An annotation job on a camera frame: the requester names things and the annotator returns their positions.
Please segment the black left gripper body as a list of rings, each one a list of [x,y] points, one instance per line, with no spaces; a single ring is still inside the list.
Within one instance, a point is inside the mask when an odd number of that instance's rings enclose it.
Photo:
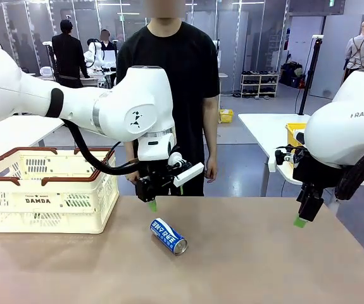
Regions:
[[[148,203],[157,196],[178,194],[178,189],[173,184],[175,176],[169,170],[167,161],[144,161],[138,173],[135,193],[141,201]]]

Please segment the person's left forearm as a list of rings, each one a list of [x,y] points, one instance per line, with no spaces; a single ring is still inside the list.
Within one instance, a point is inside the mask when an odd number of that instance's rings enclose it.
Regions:
[[[217,127],[218,100],[217,97],[205,98],[203,101],[203,130],[208,146],[209,157],[217,158]]]

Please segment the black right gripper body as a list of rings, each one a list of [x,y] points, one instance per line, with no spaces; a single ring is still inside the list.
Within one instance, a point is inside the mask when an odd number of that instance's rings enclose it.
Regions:
[[[335,187],[341,178],[341,169],[320,163],[307,149],[297,149],[293,156],[293,179],[318,188]]]

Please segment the yellow plastic shopping basket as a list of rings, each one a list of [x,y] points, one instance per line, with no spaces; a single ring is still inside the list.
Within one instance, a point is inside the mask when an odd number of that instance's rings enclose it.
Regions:
[[[285,160],[290,157],[301,158],[304,156],[304,132],[306,123],[287,123],[287,146],[293,147],[292,149],[286,149],[288,155]]]

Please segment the white shoe rack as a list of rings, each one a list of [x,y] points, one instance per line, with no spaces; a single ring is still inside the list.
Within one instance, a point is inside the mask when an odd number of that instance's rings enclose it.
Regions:
[[[260,98],[277,95],[279,74],[268,71],[243,71],[240,79],[240,92],[242,98]]]

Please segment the background person white shirt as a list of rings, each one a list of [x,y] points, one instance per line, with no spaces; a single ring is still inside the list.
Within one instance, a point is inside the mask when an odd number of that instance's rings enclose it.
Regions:
[[[100,34],[101,50],[103,52],[103,63],[106,66],[116,67],[116,44],[110,41],[110,32],[102,29]]]

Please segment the person's right forearm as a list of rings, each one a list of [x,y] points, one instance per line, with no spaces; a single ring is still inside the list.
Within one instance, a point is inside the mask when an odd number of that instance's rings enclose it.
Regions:
[[[134,142],[125,142],[125,157],[127,162],[131,162],[135,158],[135,152],[134,152]]]

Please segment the person in black t-shirt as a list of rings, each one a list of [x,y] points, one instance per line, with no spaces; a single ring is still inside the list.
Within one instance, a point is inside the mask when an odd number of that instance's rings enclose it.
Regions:
[[[217,51],[211,38],[182,21],[185,0],[143,0],[150,22],[120,48],[116,82],[132,66],[165,70],[173,99],[177,146],[192,164],[206,165],[209,157],[203,130],[203,101],[220,93]],[[205,171],[183,185],[184,196],[203,196]]]

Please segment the background person black clothes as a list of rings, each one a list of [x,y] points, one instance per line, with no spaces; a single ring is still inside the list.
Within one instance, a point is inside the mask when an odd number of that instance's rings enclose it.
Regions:
[[[82,44],[71,35],[73,25],[70,20],[60,21],[60,29],[61,33],[52,37],[58,83],[69,88],[82,88],[80,74],[89,78]]]

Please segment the white side table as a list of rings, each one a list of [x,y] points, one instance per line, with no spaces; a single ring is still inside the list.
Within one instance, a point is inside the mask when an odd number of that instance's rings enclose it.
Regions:
[[[0,156],[17,147],[44,146],[44,138],[63,125],[58,118],[12,116],[0,121]]]

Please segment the pile of black bags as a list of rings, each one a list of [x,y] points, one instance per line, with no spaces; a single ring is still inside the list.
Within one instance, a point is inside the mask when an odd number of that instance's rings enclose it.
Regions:
[[[298,88],[304,80],[304,70],[302,64],[290,61],[284,63],[280,68],[279,82],[290,87]]]

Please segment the black pole white top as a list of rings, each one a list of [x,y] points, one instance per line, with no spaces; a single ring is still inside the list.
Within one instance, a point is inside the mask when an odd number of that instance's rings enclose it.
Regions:
[[[298,115],[304,115],[304,108],[305,108],[305,104],[306,104],[306,99],[308,97],[308,93],[309,93],[311,83],[312,83],[312,80],[313,80],[313,76],[314,76],[314,73],[315,73],[315,68],[316,68],[317,61],[318,61],[318,55],[319,55],[319,52],[320,52],[320,47],[322,45],[323,35],[322,34],[313,35],[312,39],[315,41],[314,47],[313,47],[313,54],[312,54],[312,57],[311,57],[310,68],[308,70],[308,74],[307,74],[307,77],[306,77],[306,84],[305,84],[305,87],[304,87],[304,92],[303,92],[303,96],[302,96],[302,99],[301,99],[301,104],[300,104],[300,107],[299,107]]]

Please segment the mannequin with grey apron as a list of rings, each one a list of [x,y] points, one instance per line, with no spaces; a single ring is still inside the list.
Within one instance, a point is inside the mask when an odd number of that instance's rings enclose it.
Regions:
[[[346,46],[346,64],[344,66],[343,82],[353,72],[364,68],[364,22],[361,24],[361,33],[351,38]]]

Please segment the blue drink can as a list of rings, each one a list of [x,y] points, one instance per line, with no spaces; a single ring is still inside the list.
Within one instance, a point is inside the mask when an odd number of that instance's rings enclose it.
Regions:
[[[185,237],[161,218],[151,222],[150,230],[174,255],[181,255],[188,248]]]

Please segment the person's left hand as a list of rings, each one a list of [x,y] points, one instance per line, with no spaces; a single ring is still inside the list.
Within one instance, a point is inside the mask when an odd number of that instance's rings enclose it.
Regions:
[[[206,170],[204,176],[207,179],[207,183],[212,183],[216,180],[218,174],[217,157],[209,156],[206,162]]]

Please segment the white table under yellow basket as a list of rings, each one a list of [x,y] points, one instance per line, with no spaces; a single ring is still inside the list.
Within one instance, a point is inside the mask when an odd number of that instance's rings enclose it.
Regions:
[[[293,167],[288,162],[285,161],[282,165],[276,164],[275,151],[279,146],[287,146],[286,124],[307,123],[310,117],[307,115],[240,114],[239,118],[268,157],[270,163],[267,170],[269,172],[279,170],[287,181],[302,185],[300,181],[293,179]]]

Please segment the small yellow floor crate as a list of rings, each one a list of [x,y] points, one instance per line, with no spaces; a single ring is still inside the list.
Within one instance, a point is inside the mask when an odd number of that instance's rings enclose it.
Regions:
[[[221,124],[231,123],[234,117],[234,112],[231,109],[219,110],[219,122]]]

